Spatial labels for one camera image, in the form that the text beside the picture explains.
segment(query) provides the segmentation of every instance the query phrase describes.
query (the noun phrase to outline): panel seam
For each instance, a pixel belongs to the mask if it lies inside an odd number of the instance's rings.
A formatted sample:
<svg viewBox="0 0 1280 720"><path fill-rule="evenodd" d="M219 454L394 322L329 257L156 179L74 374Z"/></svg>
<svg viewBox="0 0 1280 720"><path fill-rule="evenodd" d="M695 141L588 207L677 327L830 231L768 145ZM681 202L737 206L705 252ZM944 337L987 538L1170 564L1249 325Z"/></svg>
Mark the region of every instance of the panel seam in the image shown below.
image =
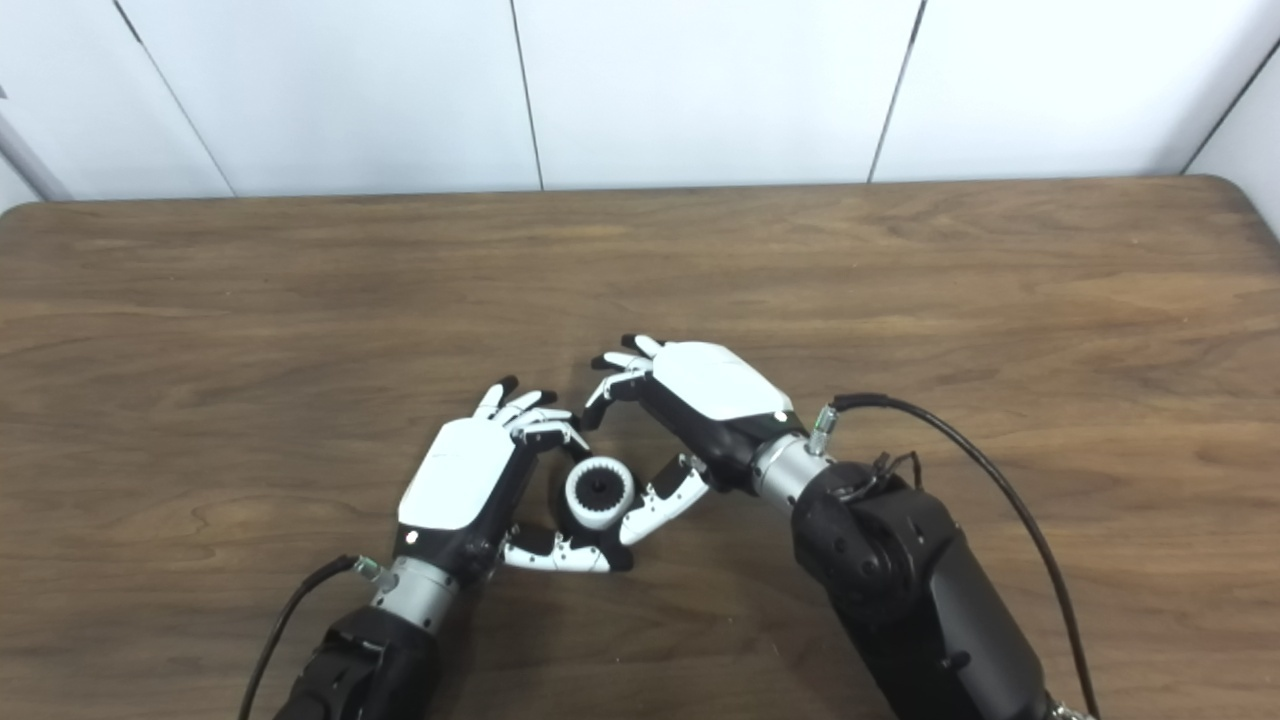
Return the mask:
<svg viewBox="0 0 1280 720"><path fill-rule="evenodd" d="M929 0L920 0L920 6L915 10L915 23L911 26L911 37L906 41L906 53L902 54L902 65L897 69L897 81L893 83L893 95L888 100L888 110L884 113L884 124L881 127L879 140L876 142L876 154L872 155L872 167L867 172L867 182L876 179L876 168L879 165L881 152L884 150L884 138L888 137L888 126L893 120L893 108L897 105L899 92L902 90L902 78L906 77L906 67L911 61L911 50L915 49L915 38L920 35L920 23L924 22L924 8Z"/></svg>

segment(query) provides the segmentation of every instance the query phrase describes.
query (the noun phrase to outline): robotic arm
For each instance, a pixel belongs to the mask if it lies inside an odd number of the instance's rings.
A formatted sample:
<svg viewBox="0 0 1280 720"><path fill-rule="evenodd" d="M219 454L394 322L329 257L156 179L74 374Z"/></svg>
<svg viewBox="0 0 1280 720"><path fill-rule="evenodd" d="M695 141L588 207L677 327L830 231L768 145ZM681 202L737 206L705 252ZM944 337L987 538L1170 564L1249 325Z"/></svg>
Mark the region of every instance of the robotic arm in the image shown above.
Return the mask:
<svg viewBox="0 0 1280 720"><path fill-rule="evenodd" d="M827 592L845 633L899 720L1088 720L1044 689L1039 660L983 573L964 533L924 492L914 454L847 462L826 452L841 410L908 410L947 433L1002 483L1050 564L1093 716L1074 618L1056 565L1016 493L950 425L884 396L841 396L812 434L791 400L726 347L626 336L635 354L605 352L605 378L582 427L614 401L635 401L690 450L643 489L621 462L591 456L554 393L506 397L506 378L470 418L447 423L401 500L387 569L340 557L317 570L282 612L251 678L241 720L293 607L320 582L353 569L378 588L334 623L293 684L278 720L421 720L439 679L435 633L458 592L499 564L530 570L630 570L631 546L708 488L758 496L790 519L795 557ZM513 514L543 452L576 461L553 500L557 529L518 527ZM897 474L906 460L914 483Z"/></svg>
<svg viewBox="0 0 1280 720"><path fill-rule="evenodd" d="M556 447L573 457L590 454L572 413L541 407L554 393L504 402L515 387L516 378L504 378L472 416L440 428L401 500L390 568L367 559L346 564L370 579L376 594L329 628L276 720L425 717L442 667L435 634L458 591L498 565L538 455ZM255 670L242 720L273 646Z"/></svg>
<svg viewBox="0 0 1280 720"><path fill-rule="evenodd" d="M598 427L616 400L637 401L705 462L708 484L759 496L787 515L796 561L827 591L900 720L1087 717L1046 692L1039 659L964 532L923 491L919 462L914 486L896 474L914 454L873 464L827 455L841 404L891 398L837 398L809 436L791 400L726 347L646 336L622 342L636 355L593 361L620 372L591 395L584 427ZM1082 683L1093 706L1084 674Z"/></svg>
<svg viewBox="0 0 1280 720"><path fill-rule="evenodd" d="M316 571L285 606L255 667L241 720L284 623L306 592L344 570L378 588L365 607L334 623L289 692L276 720L422 720L439 682L436 633L457 594L499 564L532 570L630 570L630 546L707 492L684 456L645 489L617 460L595 457L567 410L544 407L552 392L507 402L516 378L485 392L470 418L445 423L401 498L394 560L379 568L343 556ZM512 520L543 452L579 461L556 500L558 530Z"/></svg>

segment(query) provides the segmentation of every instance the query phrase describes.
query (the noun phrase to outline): wood grain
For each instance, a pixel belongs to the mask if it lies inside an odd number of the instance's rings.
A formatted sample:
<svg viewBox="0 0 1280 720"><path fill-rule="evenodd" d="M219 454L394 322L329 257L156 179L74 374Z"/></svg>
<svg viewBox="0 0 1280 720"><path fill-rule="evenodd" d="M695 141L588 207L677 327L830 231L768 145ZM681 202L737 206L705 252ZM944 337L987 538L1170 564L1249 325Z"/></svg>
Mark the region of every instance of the wood grain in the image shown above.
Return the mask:
<svg viewBox="0 0 1280 720"><path fill-rule="evenodd" d="M430 437L493 379L581 402L623 332L726 343L805 416L914 400L979 442L1071 583L1111 719L1280 705L1280 252L1210 178L33 205L0 220L0 715L232 716L298 579L385 556ZM640 475L634 407L593 436ZM918 448L1078 703L1012 514ZM522 507L539 516L550 461ZM704 500L634 573L499 571L436 717L888 717L782 518ZM280 702L353 580L294 619Z"/></svg>

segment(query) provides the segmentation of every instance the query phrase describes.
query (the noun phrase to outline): metal connector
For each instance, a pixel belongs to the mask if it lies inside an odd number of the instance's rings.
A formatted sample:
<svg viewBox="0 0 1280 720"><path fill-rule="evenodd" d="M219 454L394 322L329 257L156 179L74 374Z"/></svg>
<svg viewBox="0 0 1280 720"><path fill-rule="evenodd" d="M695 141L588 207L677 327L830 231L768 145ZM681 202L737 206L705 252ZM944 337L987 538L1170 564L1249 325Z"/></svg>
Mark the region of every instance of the metal connector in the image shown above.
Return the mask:
<svg viewBox="0 0 1280 720"><path fill-rule="evenodd" d="M396 573L388 573L378 561L364 555L360 556L360 560L356 561L356 565L351 570L372 583L379 592L390 592L399 583Z"/></svg>
<svg viewBox="0 0 1280 720"><path fill-rule="evenodd" d="M836 421L838 419L840 413L835 407L823 405L818 413L818 419L813 421L813 433L809 436L809 442L804 446L805 452L814 457L826 455L827 443L831 442L831 433L836 430Z"/></svg>

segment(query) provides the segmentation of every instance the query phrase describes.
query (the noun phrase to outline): white cylinder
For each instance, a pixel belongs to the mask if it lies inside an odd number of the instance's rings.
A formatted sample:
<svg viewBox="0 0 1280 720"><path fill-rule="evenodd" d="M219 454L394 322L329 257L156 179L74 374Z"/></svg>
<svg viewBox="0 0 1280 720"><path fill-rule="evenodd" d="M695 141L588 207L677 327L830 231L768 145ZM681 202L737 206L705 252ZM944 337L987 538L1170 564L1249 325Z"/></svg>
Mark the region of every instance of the white cylinder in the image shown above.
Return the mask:
<svg viewBox="0 0 1280 720"><path fill-rule="evenodd" d="M589 530L603 530L621 520L635 497L631 470L612 457L588 457L564 480L568 511Z"/></svg>

